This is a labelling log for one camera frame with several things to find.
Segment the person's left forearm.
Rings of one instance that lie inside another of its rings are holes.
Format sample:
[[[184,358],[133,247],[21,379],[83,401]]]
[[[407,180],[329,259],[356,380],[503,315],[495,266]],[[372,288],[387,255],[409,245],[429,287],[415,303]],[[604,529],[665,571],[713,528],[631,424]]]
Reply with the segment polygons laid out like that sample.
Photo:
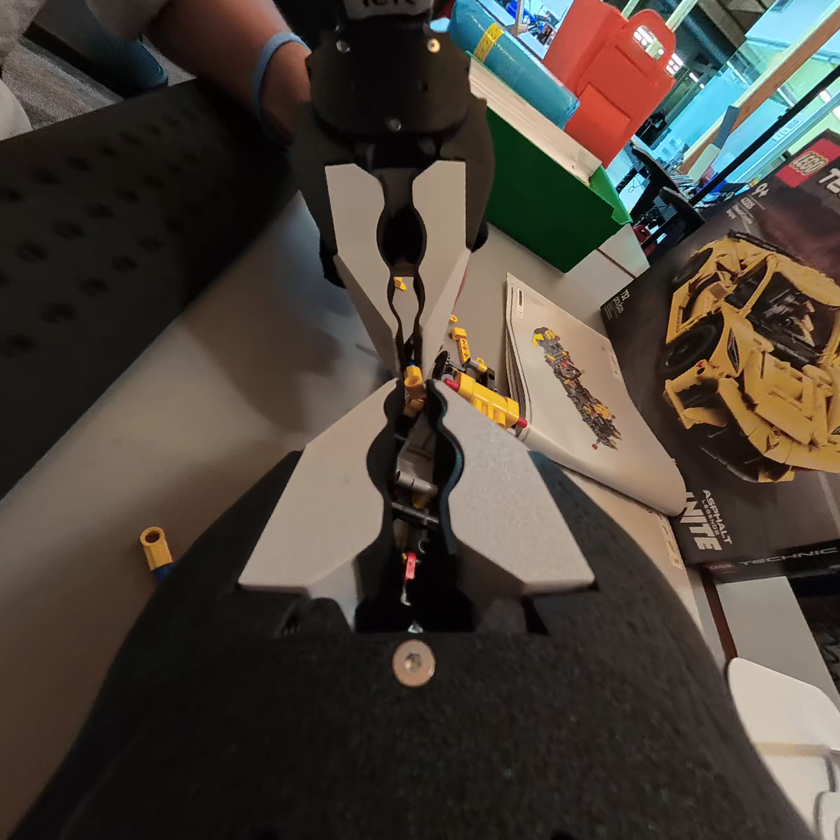
[[[292,32],[269,1],[174,1],[163,6],[146,34],[169,60],[211,81],[250,109],[251,75],[268,37]],[[289,144],[310,102],[310,49],[287,45],[269,63],[260,103],[267,132]]]

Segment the blue wristband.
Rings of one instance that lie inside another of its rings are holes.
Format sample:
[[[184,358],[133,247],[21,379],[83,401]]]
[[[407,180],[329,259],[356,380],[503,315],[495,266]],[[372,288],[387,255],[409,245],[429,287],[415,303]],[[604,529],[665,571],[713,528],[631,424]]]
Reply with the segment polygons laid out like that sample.
[[[261,92],[264,86],[269,63],[274,58],[275,54],[287,45],[297,45],[305,49],[309,49],[306,42],[291,31],[276,33],[268,37],[266,42],[262,45],[255,63],[255,68],[251,75],[249,105],[260,127],[265,131],[268,129],[260,103]]]

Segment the white instruction booklet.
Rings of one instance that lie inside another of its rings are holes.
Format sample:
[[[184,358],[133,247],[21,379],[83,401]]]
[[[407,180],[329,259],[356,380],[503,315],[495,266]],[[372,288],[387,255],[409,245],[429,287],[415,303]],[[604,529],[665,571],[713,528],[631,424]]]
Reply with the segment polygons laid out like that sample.
[[[610,341],[507,274],[506,365],[532,451],[667,516],[686,485],[632,401]]]

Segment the green plastic bin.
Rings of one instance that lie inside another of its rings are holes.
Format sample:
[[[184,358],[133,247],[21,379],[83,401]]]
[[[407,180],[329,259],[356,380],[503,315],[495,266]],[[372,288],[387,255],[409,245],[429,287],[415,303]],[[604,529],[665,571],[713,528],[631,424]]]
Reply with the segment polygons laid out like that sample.
[[[488,110],[496,170],[486,219],[553,267],[567,272],[631,222],[599,166],[588,181]]]

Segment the toy car chassis model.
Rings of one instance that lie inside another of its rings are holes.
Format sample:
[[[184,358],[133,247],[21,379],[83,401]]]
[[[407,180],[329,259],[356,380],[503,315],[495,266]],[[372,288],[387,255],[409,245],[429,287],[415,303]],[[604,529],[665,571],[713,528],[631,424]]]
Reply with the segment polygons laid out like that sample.
[[[446,352],[439,355],[438,361],[442,362],[440,375],[423,377],[425,383],[428,380],[450,382],[455,393],[471,407],[518,439],[517,433],[525,425],[518,404],[494,389],[488,369],[475,367],[471,361],[467,366],[453,366]],[[437,488],[432,478],[434,434],[427,424],[425,411],[426,408],[417,419],[403,414],[397,426],[399,447],[392,479],[392,509],[403,523],[397,540],[403,551],[403,588],[416,582],[415,592],[402,595],[404,603],[411,602],[413,596],[420,598],[424,589],[424,559],[439,524],[435,506]]]

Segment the black office chair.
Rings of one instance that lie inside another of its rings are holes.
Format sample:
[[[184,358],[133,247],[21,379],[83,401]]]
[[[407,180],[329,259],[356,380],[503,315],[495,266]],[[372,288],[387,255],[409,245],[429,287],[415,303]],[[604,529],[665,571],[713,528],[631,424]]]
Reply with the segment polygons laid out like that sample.
[[[639,143],[631,144],[637,173],[647,184],[631,210],[633,231],[648,262],[653,264],[684,238],[695,233],[705,220],[680,189],[676,176]]]

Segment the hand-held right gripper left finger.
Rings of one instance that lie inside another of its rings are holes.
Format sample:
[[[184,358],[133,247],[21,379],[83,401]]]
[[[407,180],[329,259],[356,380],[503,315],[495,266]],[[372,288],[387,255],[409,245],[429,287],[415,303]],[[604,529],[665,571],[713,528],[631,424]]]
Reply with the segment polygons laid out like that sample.
[[[238,578],[242,588],[330,599],[354,622],[361,555],[386,520],[385,491],[367,459],[382,434],[394,443],[385,409],[403,395],[391,379],[305,446]]]

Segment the teal foam roll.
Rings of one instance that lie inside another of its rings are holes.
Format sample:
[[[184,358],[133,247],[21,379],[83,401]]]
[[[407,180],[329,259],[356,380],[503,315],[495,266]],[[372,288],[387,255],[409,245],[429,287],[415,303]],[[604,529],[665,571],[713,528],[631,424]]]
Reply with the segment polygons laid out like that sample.
[[[456,1],[448,34],[544,118],[563,130],[579,108],[577,97],[475,1]]]

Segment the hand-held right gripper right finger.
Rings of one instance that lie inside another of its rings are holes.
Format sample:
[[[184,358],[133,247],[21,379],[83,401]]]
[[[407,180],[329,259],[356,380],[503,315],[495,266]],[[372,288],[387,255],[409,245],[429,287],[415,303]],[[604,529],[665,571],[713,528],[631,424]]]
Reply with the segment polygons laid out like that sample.
[[[428,380],[439,524],[424,559],[424,619],[477,623],[494,602],[590,590],[595,573],[528,449]]]

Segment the black perforated foam mat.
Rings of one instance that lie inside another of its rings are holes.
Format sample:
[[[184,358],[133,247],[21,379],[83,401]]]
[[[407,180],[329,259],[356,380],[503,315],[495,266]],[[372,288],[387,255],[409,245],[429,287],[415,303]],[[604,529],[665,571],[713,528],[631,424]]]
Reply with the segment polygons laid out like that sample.
[[[198,80],[2,142],[3,497],[294,192],[287,153]]]

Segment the black box with yellow car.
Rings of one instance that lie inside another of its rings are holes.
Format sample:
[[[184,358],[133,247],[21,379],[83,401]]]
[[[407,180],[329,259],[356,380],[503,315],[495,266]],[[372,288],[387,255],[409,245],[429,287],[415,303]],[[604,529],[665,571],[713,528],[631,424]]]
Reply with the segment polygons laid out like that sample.
[[[826,130],[602,305],[721,582],[838,575],[839,138]]]

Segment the red plastic case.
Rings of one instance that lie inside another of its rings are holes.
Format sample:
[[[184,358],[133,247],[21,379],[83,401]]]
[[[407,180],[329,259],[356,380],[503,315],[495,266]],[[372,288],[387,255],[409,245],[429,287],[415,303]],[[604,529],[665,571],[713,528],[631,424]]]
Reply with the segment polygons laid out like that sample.
[[[675,52],[654,10],[574,1],[542,60],[579,102],[565,133],[608,167],[674,86]]]

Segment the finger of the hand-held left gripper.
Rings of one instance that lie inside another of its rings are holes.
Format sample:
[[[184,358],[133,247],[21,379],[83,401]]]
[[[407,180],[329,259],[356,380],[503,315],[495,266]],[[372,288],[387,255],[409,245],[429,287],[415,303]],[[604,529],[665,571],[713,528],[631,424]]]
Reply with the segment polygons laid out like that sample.
[[[326,167],[325,177],[339,277],[381,362],[393,375],[399,375],[398,319],[388,298],[392,273],[377,242],[385,208],[382,184],[352,163]]]
[[[418,311],[413,337],[419,366],[429,377],[469,261],[466,244],[466,164],[436,161],[413,182],[413,206],[425,231],[416,271]]]

